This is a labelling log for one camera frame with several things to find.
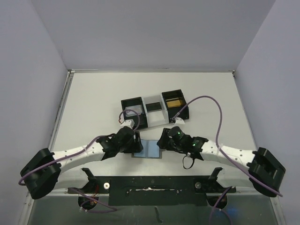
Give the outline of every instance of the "metal frame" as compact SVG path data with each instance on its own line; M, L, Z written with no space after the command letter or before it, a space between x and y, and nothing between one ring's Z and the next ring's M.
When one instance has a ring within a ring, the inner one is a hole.
M238 86L236 85L236 80L235 80L235 70L232 72L232 75L233 75L233 80L234 80L234 83L235 83L235 86L236 86L236 90L238 91L238 94L239 94L239 98L240 98L240 92L239 92L239 89L238 89ZM244 104L242 102L242 99L240 98L240 102L243 106L243 110L244 110L244 113L245 113L245 116L246 116L246 120L247 120L247 123L248 123L248 126L250 128L250 133L251 133L251 136L252 136L252 139L253 139L253 142L254 142L254 146L256 149L258 149L256 143L255 143L255 140L254 140L254 136L253 136L253 133L252 133L252 130L251 130L251 126L250 126L250 123L249 123L249 120L248 120L248 117L247 117L247 114L246 114L246 111L245 111L245 107L244 107Z
M177 72L177 73L179 73L179 72L192 72L193 73L193 72L201 72L201 73L203 73L204 71L199 71L199 70L195 70L195 71L193 71L193 70L182 70L181 71L181 70L170 69L170 68L162 68L162 69L156 69L156 70L143 70L143 71L141 71L141 70L140 71L137 71L137 70L126 70L126 71L68 70L64 91L63 91L63 94L62 94L62 98L61 98L58 113L57 113L57 116L56 116L53 132L52 132L52 135L51 135L51 140L50 140L49 147L48 147L50 151L53 149L54 144L55 144L57 132L58 132L59 127L60 127L60 121L61 121L61 118L62 118L62 115L63 115L63 112L64 112L64 108L65 108L65 105L66 105L66 102L67 102L67 98L68 98L68 94L69 94L69 91L70 91L70 88L71 88L71 84L72 84L74 74L75 73L107 73L107 72L115 72L115 73L117 73L117 72L120 72L120 73L129 73L129 72L131 72L131 73L138 73L138 72L139 73L141 73L141 72L143 72L143 73L150 73L150 72L152 72L152 73L153 72L157 72L157 73L163 73L163 72L165 72L165 73L168 73L168 72ZM237 193L234 193L234 194L228 193L228 195L257 195L257 194L258 194L258 192L254 189L251 189L251 188L239 188L239 189L237 189ZM69 195L70 197L71 196L79 196L79 195L74 195L74 194L72 194L72 195L68 194L67 189L65 189L65 190L54 190L50 194L48 194L48 196L65 196L65 195ZM272 203L272 206L273 206L273 209L274 209L274 213L275 213L278 225L286 225L285 217L284 217L284 213L282 211L282 207L281 207L281 204L280 204L280 201L279 201L279 197L277 196L275 198L270 198L270 200L271 200L271 203ZM23 207L18 225L27 225L28 224L33 203L34 203L34 200L31 198L31 196L28 192L27 195L26 195L26 200L25 200L25 203L24 203L24 207Z

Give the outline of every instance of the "blue mat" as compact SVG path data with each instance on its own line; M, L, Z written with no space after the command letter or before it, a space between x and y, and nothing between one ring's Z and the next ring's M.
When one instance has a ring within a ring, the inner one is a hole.
M157 146L157 140L141 140L143 150L134 153L134 157L138 158L160 158L160 150Z

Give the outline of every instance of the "open box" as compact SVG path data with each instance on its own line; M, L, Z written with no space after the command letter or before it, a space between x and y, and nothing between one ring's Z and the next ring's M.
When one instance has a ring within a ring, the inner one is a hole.
M150 128L172 122L172 118L187 103L181 90L162 92L156 95L135 97L121 101L122 109L131 109L140 116L139 128ZM137 115L132 111L123 113L124 120L134 120L137 125ZM183 120L189 119L188 106L180 113Z

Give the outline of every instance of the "yellow object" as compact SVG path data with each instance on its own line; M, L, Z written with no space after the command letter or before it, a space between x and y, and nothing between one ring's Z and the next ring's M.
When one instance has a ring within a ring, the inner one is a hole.
M178 98L174 98L174 99L168 99L167 100L167 106L169 108L173 108L173 107L178 107L181 106L181 101Z

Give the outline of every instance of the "black compartment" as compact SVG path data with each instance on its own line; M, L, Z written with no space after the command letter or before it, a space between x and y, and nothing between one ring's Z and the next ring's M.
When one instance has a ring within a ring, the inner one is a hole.
M144 105L143 105L143 101L142 101L141 97L135 97L135 98L131 98L131 99L122 100L121 104L122 104L123 110L125 110L126 107L140 105L142 108L142 114L140 114L141 123L140 123L139 128L147 128L148 127L146 113L145 113L145 109L144 109ZM135 125L133 128L135 128L137 126L137 123L138 123L137 115L127 116L126 113L124 112L123 116L124 116L124 120L133 120L135 122Z
M162 95L168 110L169 122L172 122L172 117L174 117L187 103L181 90L163 92ZM183 120L189 119L188 106L181 112L179 117Z
M146 104L148 112L159 111L161 110L160 102Z

